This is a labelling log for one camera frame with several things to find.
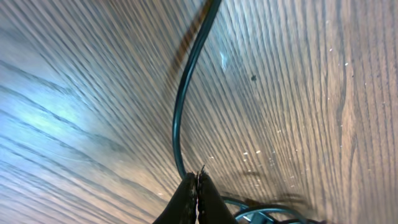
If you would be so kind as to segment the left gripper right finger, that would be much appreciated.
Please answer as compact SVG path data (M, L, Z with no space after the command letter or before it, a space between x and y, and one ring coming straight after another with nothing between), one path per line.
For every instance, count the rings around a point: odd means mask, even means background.
M218 193L212 179L203 170L198 174L197 197L199 224L237 223Z

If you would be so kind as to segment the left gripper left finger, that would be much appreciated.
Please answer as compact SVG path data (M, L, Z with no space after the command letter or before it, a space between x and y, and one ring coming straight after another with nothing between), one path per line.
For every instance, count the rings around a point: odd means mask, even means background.
M188 173L153 224L195 224L196 209L197 176L194 173Z

